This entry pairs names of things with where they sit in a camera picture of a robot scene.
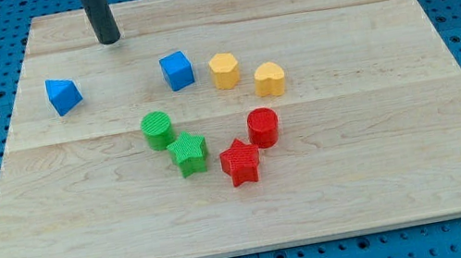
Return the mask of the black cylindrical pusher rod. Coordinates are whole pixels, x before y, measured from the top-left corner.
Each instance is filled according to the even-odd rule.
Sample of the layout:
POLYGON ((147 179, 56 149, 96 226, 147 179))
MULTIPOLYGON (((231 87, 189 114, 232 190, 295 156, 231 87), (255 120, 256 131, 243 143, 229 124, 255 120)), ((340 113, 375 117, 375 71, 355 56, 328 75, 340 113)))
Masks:
POLYGON ((106 0, 81 0, 97 41, 103 45, 119 41, 121 34, 106 0))

